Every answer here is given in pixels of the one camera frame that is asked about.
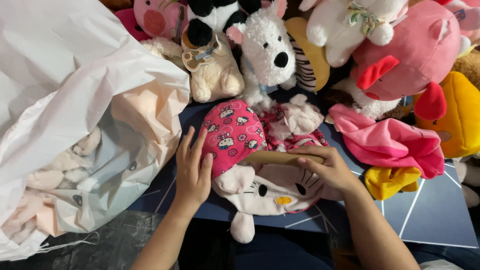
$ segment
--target dark blue surface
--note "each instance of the dark blue surface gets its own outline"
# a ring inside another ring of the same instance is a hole
[[[318,106],[315,94],[299,87],[288,91],[278,90],[271,96],[278,102],[288,102],[297,93],[307,95],[309,102]],[[188,130],[191,125],[198,130],[208,111],[220,102],[222,100],[207,104],[193,103],[187,106],[180,114],[182,130]],[[370,168],[370,165],[360,163],[347,150],[341,134],[336,132],[332,125],[322,124],[320,130],[328,143],[338,149],[350,169],[363,180],[361,175]],[[448,160],[446,165],[445,171],[450,177],[444,174],[431,180],[424,180],[419,191],[397,193],[384,202],[376,201],[376,204],[404,241],[478,247],[455,168],[450,167],[453,166],[451,160]],[[145,193],[128,209],[165,213],[175,195],[175,173],[174,156],[152,181]],[[195,217],[231,221],[235,213],[236,209],[232,204],[220,198],[215,192],[211,192]],[[343,202],[328,200],[320,200],[316,206],[305,212],[280,216],[255,216],[254,221],[257,225],[287,229],[349,233]]]

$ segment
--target pink cheek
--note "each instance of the pink cheek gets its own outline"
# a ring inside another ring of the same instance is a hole
[[[365,93],[365,95],[366,95],[367,97],[371,98],[371,99],[374,99],[374,100],[379,100],[379,99],[380,99],[380,98],[379,98],[376,94],[374,94],[374,93],[368,92],[368,93]]]

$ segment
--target finger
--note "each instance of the finger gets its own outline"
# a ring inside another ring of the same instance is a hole
[[[194,133],[195,133],[195,128],[190,126],[188,133],[183,137],[183,140],[180,144],[179,149],[184,159],[190,156],[190,143],[192,142]]]
[[[213,164],[213,154],[208,153],[205,155],[205,158],[202,161],[202,168],[200,169],[200,175],[198,177],[198,181],[201,182],[201,184],[210,185],[210,181],[212,177],[212,164]]]
[[[204,128],[198,135],[192,147],[192,153],[190,154],[190,162],[192,166],[198,166],[200,164],[200,157],[202,156],[202,148],[204,147],[205,138],[207,137],[207,129]]]
[[[335,147],[331,146],[301,146],[298,148],[288,150],[290,154],[311,154],[320,157],[324,157],[326,159],[333,157],[333,155],[337,152]]]
[[[319,177],[325,177],[327,166],[317,163],[311,159],[299,158],[297,162],[300,166],[306,168],[311,173],[316,173]]]

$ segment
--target hello kitty fabric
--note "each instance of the hello kitty fabric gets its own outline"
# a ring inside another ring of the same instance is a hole
[[[213,107],[205,116],[201,129],[208,130],[202,157],[213,154],[212,179],[260,147],[266,149],[262,124],[255,112],[239,99]]]
[[[285,114],[281,104],[278,104],[272,110],[272,113],[266,112],[265,116],[260,118],[260,124],[264,129],[265,141],[269,149],[272,151],[286,152],[288,149],[304,145],[328,146],[328,142],[320,129],[315,129],[314,132],[306,135],[291,134],[285,140],[276,139],[275,134],[271,132],[272,124],[282,120],[284,116]]]

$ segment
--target black eye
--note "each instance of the black eye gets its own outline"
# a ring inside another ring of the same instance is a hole
[[[261,184],[259,187],[258,187],[258,195],[260,196],[265,196],[267,195],[267,186],[264,185],[264,184]]]
[[[302,194],[302,195],[307,194],[307,191],[305,190],[305,188],[302,185],[297,184],[297,183],[295,183],[295,185],[297,186],[297,189],[299,190],[300,194]]]

